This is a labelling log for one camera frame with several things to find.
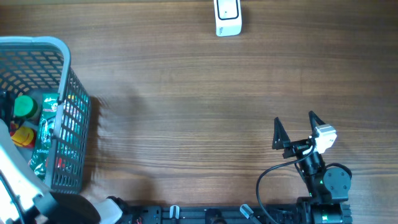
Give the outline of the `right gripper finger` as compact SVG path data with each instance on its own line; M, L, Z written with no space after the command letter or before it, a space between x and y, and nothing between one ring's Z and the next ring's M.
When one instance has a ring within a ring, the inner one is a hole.
M285 149L290 146L290 138L287 135L280 119L274 119L274 137L272 140L272 149Z
M324 121L322 121L316 114L314 111L309 111L308 112L308 117L310 120L310 125L311 125L311 129L312 129L312 136L313 137L319 137L319 133L316 130L316 127L318 126L322 126L325 124Z

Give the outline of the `green 3M gloves package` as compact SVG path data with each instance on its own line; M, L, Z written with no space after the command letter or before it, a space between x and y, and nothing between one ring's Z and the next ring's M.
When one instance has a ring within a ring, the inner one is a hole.
M55 118L58 108L58 94L44 93L40 113L37 138L32 157L29 162L34 174L42 181L47 171L47 158L52 147L52 134L55 128Z

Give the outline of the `green lid jar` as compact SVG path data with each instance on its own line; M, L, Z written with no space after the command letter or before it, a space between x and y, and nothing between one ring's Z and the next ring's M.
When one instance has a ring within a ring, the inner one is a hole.
M14 116L20 119L37 120L40 116L40 105L28 95L18 96L14 103Z

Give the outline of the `yellow red sauce bottle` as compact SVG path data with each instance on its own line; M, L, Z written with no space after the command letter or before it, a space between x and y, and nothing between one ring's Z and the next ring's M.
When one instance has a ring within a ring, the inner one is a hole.
M26 126L18 126L17 124L11 124L9 133L16 146L26 148L33 148L35 146L37 133L34 129Z

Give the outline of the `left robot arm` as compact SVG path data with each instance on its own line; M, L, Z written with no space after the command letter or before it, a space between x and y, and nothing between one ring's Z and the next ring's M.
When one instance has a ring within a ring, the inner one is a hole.
M29 223L28 211L55 223L116 223L122 210L111 199L92 204L78 194L51 190L27 165L1 121L1 220Z

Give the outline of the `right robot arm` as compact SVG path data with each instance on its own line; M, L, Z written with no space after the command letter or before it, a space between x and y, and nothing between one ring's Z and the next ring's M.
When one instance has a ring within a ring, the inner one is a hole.
M337 139L335 128L313 111L308 113L312 133L308 138L291 141L279 118L274 119L272 148L282 149L283 158L295 158L298 173L308 190L308 197L296 202L298 223L349 223L348 192L352 172L339 163L326 164L322 154Z

